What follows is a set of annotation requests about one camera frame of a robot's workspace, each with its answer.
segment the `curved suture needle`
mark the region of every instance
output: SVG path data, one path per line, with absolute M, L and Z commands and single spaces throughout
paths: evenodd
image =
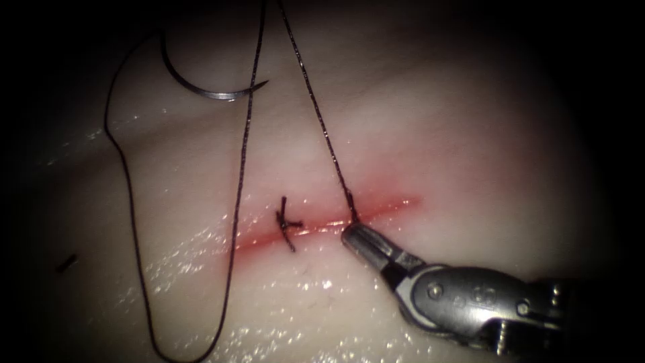
M 243 96 L 248 95 L 251 92 L 257 91 L 259 88 L 267 84 L 268 80 L 264 82 L 260 82 L 253 87 L 243 89 L 241 91 L 234 91 L 234 92 L 213 92 L 213 91 L 208 91 L 206 89 L 202 89 L 197 87 L 196 85 L 190 83 L 187 81 L 185 78 L 183 78 L 173 67 L 173 64 L 170 61 L 170 57 L 168 57 L 168 49 L 166 47 L 166 33 L 161 32 L 161 56 L 163 57 L 163 63 L 166 65 L 166 68 L 170 72 L 170 74 L 173 76 L 173 78 L 179 82 L 180 85 L 184 86 L 186 89 L 189 91 L 196 93 L 202 97 L 208 97 L 211 99 L 224 99 L 224 100 L 234 100 L 236 98 L 240 98 Z

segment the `black suture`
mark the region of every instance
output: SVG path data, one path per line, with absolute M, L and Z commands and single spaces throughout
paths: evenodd
M 284 21 L 284 25 L 287 28 L 289 39 L 291 40 L 291 44 L 294 47 L 296 58 L 298 58 L 298 64 L 300 65 L 300 69 L 302 70 L 302 76 L 304 77 L 304 82 L 307 84 L 307 90 L 309 90 L 309 97 L 311 98 L 311 102 L 314 104 L 314 109 L 316 110 L 316 116 L 318 116 L 318 122 L 320 123 L 320 127 L 322 128 L 322 131 L 323 131 L 322 135 L 325 137 L 325 141 L 327 142 L 327 149 L 329 150 L 331 160 L 333 161 L 334 167 L 336 168 L 336 174 L 338 175 L 338 179 L 341 182 L 341 186 L 343 187 L 343 192 L 345 193 L 345 199 L 347 200 L 347 206 L 349 207 L 349 211 L 351 213 L 351 221 L 353 223 L 357 223 L 359 222 L 359 219 L 358 219 L 358 213 L 356 211 L 356 208 L 354 207 L 354 198 L 351 195 L 351 192 L 349 191 L 347 184 L 345 183 L 345 178 L 343 177 L 343 173 L 341 172 L 341 167 L 338 164 L 336 153 L 334 152 L 334 148 L 331 146 L 331 139 L 329 138 L 329 134 L 327 133 L 327 127 L 325 126 L 325 121 L 323 121 L 323 115 L 320 113 L 320 109 L 318 108 L 318 102 L 316 101 L 316 97 L 314 96 L 314 90 L 311 88 L 311 84 L 309 83 L 309 76 L 307 75 L 307 70 L 304 68 L 304 63 L 302 62 L 300 51 L 298 51 L 298 46 L 296 46 L 294 34 L 291 31 L 291 27 L 289 26 L 289 21 L 287 20 L 287 15 L 284 11 L 282 0 L 276 0 L 276 1 L 277 1 L 278 7 L 280 8 L 280 13 L 282 14 L 282 20 Z
M 137 50 L 141 44 L 145 43 L 147 40 L 152 38 L 155 35 L 162 35 L 163 31 L 162 30 L 155 30 L 151 32 L 148 36 L 145 36 L 139 43 L 135 44 L 127 53 L 122 62 L 119 64 L 116 72 L 114 73 L 114 76 L 112 77 L 112 81 L 110 83 L 110 88 L 108 89 L 107 92 L 107 99 L 105 102 L 105 112 L 103 113 L 103 129 L 105 130 L 105 135 L 107 138 L 110 140 L 114 148 L 117 150 L 119 154 L 119 158 L 121 161 L 121 165 L 123 167 L 123 171 L 126 177 L 126 183 L 128 187 L 128 201 L 130 205 L 130 227 L 132 230 L 132 239 L 134 241 L 134 252 L 136 255 L 136 265 L 137 265 L 137 270 L 138 270 L 138 278 L 139 278 L 139 283 L 141 285 L 141 290 L 143 294 L 143 299 L 144 299 L 144 305 L 145 305 L 145 310 L 146 310 L 146 321 L 148 324 L 148 334 L 150 335 L 150 340 L 153 345 L 153 350 L 155 351 L 155 354 L 160 357 L 161 359 L 170 362 L 170 363 L 197 363 L 205 360 L 215 349 L 215 345 L 217 344 L 220 335 L 222 333 L 222 328 L 224 327 L 224 318 L 226 317 L 226 310 L 228 307 L 228 298 L 230 294 L 230 285 L 232 281 L 232 271 L 233 271 L 233 261 L 234 261 L 234 255 L 235 255 L 235 247 L 236 247 L 236 242 L 237 242 L 237 228 L 238 228 L 238 223 L 239 223 L 239 209 L 240 209 L 240 203 L 242 199 L 242 187 L 243 187 L 243 181 L 244 181 L 244 168 L 245 168 L 245 161 L 246 161 L 246 153 L 247 153 L 247 142 L 249 138 L 249 127 L 251 125 L 251 110 L 253 107 L 253 90 L 254 90 L 254 85 L 255 85 L 255 74 L 257 71 L 257 64 L 259 61 L 259 55 L 260 55 L 260 50 L 261 50 L 261 45 L 262 45 L 262 35 L 264 33 L 264 19 L 265 19 L 265 10 L 266 10 L 266 0 L 262 0 L 261 2 L 261 11 L 260 11 L 260 25 L 259 25 L 259 35 L 258 35 L 258 41 L 257 41 L 257 47 L 255 50 L 255 59 L 253 61 L 253 74 L 251 75 L 251 86 L 250 86 L 250 92 L 249 92 L 249 109 L 247 112 L 247 121 L 246 121 L 246 126 L 245 126 L 245 131 L 244 131 L 244 137 L 243 137 L 243 143 L 242 143 L 242 150 L 241 150 L 241 162 L 240 162 L 240 175 L 239 175 L 239 183 L 238 183 L 238 190 L 237 190 L 237 197 L 236 197 L 236 202 L 235 202 L 235 212 L 233 216 L 233 231 L 232 231 L 232 237 L 231 237 L 231 246 L 230 246 L 230 254 L 229 254 L 229 264 L 228 264 L 228 274 L 226 277 L 226 288 L 224 291 L 224 304 L 222 307 L 222 314 L 220 318 L 220 324 L 217 328 L 217 331 L 215 333 L 215 336 L 213 338 L 213 341 L 211 344 L 208 346 L 206 351 L 199 357 L 197 357 L 194 360 L 175 360 L 172 359 L 168 356 L 166 356 L 160 349 L 160 347 L 157 345 L 157 339 L 155 337 L 155 328 L 153 325 L 153 318 L 152 318 L 152 312 L 151 312 L 151 307 L 150 307 L 150 297 L 148 296 L 148 290 L 146 286 L 146 281 L 144 279 L 143 275 L 143 265 L 142 265 L 142 260 L 141 260 L 141 250 L 139 246 L 139 238 L 138 238 L 138 233 L 136 229 L 136 217 L 134 214 L 134 193 L 133 193 L 133 187 L 132 187 L 132 178 L 130 176 L 130 168 L 128 166 L 127 158 L 125 156 L 125 153 L 123 152 L 123 149 L 117 142 L 117 140 L 114 138 L 114 135 L 112 134 L 110 130 L 110 126 L 108 123 L 109 116 L 110 116 L 110 101 L 112 99 L 112 93 L 114 91 L 114 85 L 116 84 L 117 78 L 119 74 L 121 73 L 121 70 L 123 69 L 124 65 L 127 63 L 128 59 L 132 56 L 132 53 L 134 53 L 135 50 Z
M 72 253 L 62 264 L 56 267 L 56 272 L 62 274 L 63 272 L 67 271 L 70 266 L 77 263 L 78 261 L 79 258 L 78 256 L 76 256 L 76 253 Z
M 282 237 L 284 237 L 284 241 L 287 243 L 287 246 L 291 249 L 291 252 L 296 252 L 296 247 L 294 244 L 291 242 L 289 239 L 289 236 L 287 235 L 287 228 L 289 227 L 302 227 L 302 221 L 299 220 L 298 222 L 290 222 L 286 219 L 284 216 L 284 210 L 287 207 L 287 197 L 283 196 L 282 197 L 282 206 L 280 207 L 280 211 L 275 212 L 275 219 L 277 220 L 277 224 L 280 227 L 280 231 L 282 231 Z

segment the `red incision line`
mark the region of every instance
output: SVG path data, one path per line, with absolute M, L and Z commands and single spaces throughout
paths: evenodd
M 363 223 L 370 223 L 382 218 L 392 218 L 401 212 L 418 210 L 422 204 L 419 197 L 389 197 L 389 198 L 360 198 L 357 201 L 359 206 L 359 217 Z M 292 242 L 297 246 L 305 238 L 303 236 L 318 235 L 322 233 L 339 234 L 343 227 L 351 222 L 347 215 L 321 216 L 319 218 L 308 218 L 308 216 L 291 216 L 304 220 L 304 226 L 301 228 L 291 228 L 288 235 Z M 285 244 L 283 241 L 280 226 L 275 226 L 274 230 L 265 233 L 241 234 L 237 239 L 237 253 L 252 253 L 264 249 L 273 243 Z

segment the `cut suture fragment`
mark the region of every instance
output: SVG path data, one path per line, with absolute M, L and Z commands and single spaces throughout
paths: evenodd
M 76 253 L 72 253 L 62 264 L 56 267 L 56 272 L 58 272 L 59 274 L 62 274 L 78 261 L 79 261 L 79 258 L 78 256 L 76 256 Z

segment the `wet tissue surface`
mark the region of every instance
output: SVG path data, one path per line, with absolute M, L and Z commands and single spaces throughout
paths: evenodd
M 53 360 L 508 359 L 406 324 L 375 271 L 342 246 L 353 218 L 428 262 L 525 279 L 613 261 L 591 162 L 522 43 L 440 3 L 284 6 L 329 138 L 269 1 L 255 75 L 269 83 L 253 93 L 241 192 L 248 95 L 182 87 L 158 36 L 131 54 L 109 105 L 131 185 L 102 112 L 142 36 L 94 50 L 111 55 L 84 60 L 78 77 L 90 81 L 70 86 L 73 102 L 31 136 L 39 147 L 25 150 L 19 175 L 35 196 L 37 227 L 23 232 L 37 286 L 28 296 L 46 301 L 32 319 Z M 247 88 L 260 15 L 253 2 L 177 17 L 166 29 L 177 73 L 202 89 Z M 283 222 L 302 221 L 284 234 L 283 196 Z

